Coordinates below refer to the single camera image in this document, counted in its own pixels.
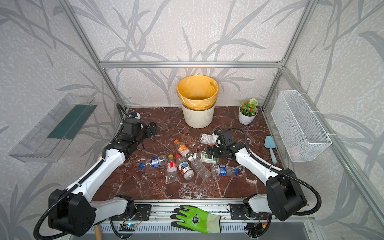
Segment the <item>yellow plastic bin liner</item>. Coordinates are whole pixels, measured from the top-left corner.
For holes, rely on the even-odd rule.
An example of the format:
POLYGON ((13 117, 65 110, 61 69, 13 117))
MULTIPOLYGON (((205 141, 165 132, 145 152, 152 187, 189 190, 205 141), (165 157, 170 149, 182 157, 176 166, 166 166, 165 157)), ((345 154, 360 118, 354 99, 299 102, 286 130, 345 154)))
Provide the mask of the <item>yellow plastic bin liner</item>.
POLYGON ((188 109, 205 111, 213 107, 219 95, 218 83, 203 75, 182 79, 177 85, 177 94, 188 109))

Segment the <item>white ribbed waste bin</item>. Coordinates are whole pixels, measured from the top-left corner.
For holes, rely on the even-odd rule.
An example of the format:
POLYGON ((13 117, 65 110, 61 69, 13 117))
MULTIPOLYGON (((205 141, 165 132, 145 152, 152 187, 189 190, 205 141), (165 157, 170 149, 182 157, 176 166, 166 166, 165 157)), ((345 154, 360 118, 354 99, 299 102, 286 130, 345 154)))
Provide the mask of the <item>white ribbed waste bin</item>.
POLYGON ((213 120, 215 106, 213 105, 208 110, 197 111, 192 110, 182 104, 182 111, 186 123, 195 129, 202 129, 207 127, 213 120))

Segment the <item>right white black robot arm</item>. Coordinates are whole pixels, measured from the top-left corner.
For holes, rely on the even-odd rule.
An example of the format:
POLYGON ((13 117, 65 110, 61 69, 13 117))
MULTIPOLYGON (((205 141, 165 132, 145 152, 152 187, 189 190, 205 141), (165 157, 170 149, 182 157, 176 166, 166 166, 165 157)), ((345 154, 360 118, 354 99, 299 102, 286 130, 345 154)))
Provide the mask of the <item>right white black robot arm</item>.
POLYGON ((291 169, 282 170, 252 152, 248 141, 238 143, 230 130, 215 130, 215 143, 207 148, 209 158, 225 157, 248 169, 266 186, 265 194, 244 199, 244 214, 253 219, 265 213, 285 221, 291 216, 307 216, 322 206, 319 192, 297 178, 291 169))

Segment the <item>green and black work glove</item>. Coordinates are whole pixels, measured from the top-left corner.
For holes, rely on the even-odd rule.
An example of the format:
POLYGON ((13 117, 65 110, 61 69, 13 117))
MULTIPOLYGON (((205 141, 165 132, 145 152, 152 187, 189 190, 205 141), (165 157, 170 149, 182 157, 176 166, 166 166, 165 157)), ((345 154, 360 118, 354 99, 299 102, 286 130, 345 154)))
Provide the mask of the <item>green and black work glove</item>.
POLYGON ((174 209, 171 226, 203 234, 217 234, 221 232, 221 216, 208 213, 200 208, 180 205, 174 209))

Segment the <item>white pot with plant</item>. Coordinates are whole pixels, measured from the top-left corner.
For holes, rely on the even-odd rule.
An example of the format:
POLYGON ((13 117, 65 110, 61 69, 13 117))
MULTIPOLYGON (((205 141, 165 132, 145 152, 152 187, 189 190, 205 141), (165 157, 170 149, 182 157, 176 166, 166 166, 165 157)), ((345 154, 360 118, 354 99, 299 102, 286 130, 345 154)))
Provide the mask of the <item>white pot with plant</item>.
POLYGON ((258 114, 258 100, 252 98, 241 103, 239 107, 239 121, 242 125, 249 125, 258 114))

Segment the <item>clear bottle white cap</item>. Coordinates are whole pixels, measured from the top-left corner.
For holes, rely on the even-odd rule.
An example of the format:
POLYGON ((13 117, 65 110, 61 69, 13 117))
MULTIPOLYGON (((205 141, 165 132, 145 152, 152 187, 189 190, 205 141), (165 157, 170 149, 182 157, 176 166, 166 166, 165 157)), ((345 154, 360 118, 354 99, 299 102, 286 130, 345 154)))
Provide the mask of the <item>clear bottle white cap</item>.
POLYGON ((205 167, 205 165, 193 156, 188 157, 189 162, 193 170, 202 178, 203 181, 206 181, 210 178, 211 172, 205 167))

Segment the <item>bottle blue label blue cap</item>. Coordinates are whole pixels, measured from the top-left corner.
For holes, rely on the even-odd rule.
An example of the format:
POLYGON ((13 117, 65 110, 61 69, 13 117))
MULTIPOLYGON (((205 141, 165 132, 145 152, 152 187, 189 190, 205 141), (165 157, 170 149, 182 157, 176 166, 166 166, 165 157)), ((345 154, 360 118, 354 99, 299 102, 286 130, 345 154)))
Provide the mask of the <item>bottle blue label blue cap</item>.
POLYGON ((145 160, 144 163, 140 164, 140 169, 148 169, 149 167, 152 168, 160 168, 167 164, 167 156, 161 155, 152 159, 145 160))

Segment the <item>blue label bottle right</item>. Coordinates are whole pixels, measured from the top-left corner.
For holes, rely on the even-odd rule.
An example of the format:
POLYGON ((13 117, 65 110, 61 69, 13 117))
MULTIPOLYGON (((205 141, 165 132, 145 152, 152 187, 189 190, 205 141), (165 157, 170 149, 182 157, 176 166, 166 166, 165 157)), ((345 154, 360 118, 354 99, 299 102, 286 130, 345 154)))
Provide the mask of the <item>blue label bottle right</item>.
POLYGON ((211 172, 215 176, 219 177, 228 177, 228 176, 237 176, 239 170, 231 166, 221 166, 221 165, 212 165, 211 172))

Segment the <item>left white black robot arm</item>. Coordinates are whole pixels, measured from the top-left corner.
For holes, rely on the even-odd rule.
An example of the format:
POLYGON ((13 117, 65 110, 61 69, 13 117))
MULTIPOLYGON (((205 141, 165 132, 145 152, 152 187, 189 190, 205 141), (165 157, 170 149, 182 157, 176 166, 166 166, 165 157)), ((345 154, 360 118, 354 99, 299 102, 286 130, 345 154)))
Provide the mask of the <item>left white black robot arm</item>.
POLYGON ((158 134, 154 122, 146 125, 140 114, 128 114, 117 105, 122 119, 118 133, 102 150, 102 156, 84 175, 64 190, 49 196, 49 207, 33 231, 36 240, 54 240, 67 234, 81 237, 88 230, 114 216, 133 217, 137 208, 132 197, 118 196, 101 202, 93 197, 107 178, 135 151, 145 139, 158 134))

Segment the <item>light blue plastic trowel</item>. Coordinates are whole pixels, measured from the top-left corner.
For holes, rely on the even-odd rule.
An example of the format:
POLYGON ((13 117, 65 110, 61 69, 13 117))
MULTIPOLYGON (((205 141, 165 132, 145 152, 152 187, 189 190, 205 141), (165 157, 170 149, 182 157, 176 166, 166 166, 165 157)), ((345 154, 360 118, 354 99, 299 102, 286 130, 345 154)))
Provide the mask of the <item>light blue plastic trowel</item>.
POLYGON ((277 158, 276 158, 274 151, 273 151, 273 149, 276 148, 276 144, 275 144, 275 142, 271 136, 266 136, 265 147, 267 149, 269 149, 269 151, 270 151, 270 155, 271 155, 271 159, 272 159, 273 164, 277 164, 278 163, 277 158))

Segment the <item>clear acrylic wall shelf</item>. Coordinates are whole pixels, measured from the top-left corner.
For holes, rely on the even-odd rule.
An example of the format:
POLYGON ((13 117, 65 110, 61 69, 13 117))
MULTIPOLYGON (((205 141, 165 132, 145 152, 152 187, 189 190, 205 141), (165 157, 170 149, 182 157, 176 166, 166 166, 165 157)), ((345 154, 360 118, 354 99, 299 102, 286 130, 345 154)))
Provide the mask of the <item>clear acrylic wall shelf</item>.
POLYGON ((24 163, 57 162, 96 107, 94 97, 67 94, 9 156, 24 163))

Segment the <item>red cap white label bottle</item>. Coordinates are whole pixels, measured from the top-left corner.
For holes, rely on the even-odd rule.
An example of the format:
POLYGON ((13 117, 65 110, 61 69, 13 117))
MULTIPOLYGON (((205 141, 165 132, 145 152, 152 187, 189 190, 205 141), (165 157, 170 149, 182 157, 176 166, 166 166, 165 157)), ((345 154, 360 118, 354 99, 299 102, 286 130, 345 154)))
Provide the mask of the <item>red cap white label bottle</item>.
POLYGON ((194 171, 189 165, 188 161, 184 157, 182 157, 181 154, 176 154, 175 159, 177 167, 183 175, 184 179, 191 180, 194 177, 194 171))

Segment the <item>green tea label bottle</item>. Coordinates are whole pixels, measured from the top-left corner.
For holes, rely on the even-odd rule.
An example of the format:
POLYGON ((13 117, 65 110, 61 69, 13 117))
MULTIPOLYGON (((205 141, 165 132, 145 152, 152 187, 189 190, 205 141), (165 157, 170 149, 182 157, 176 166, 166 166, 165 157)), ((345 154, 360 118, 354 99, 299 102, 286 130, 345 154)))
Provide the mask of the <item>green tea label bottle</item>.
POLYGON ((209 158, 205 151, 194 153, 194 158, 201 160, 202 163, 217 164, 218 158, 209 158))

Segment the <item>orange label bottle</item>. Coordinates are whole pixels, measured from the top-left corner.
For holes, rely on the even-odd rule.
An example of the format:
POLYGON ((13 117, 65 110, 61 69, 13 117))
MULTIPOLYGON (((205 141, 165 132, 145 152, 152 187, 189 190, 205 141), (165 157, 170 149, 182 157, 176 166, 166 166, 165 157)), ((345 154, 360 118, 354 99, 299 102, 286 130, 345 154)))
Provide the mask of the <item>orange label bottle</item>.
POLYGON ((182 155, 182 157, 188 159, 189 157, 193 156, 193 152, 186 146, 185 143, 179 140, 174 140, 174 143, 176 144, 178 152, 182 155))

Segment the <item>yellow cap red label bottle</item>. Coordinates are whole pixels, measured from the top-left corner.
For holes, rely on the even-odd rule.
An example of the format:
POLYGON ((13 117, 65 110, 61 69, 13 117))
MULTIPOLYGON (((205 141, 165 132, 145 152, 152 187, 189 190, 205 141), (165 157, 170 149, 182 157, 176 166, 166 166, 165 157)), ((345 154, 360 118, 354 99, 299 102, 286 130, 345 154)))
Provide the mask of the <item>yellow cap red label bottle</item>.
POLYGON ((167 165, 166 165, 166 170, 167 170, 167 176, 166 176, 166 184, 172 184, 174 182, 178 181, 178 167, 175 162, 175 158, 173 155, 168 155, 167 159, 167 165))

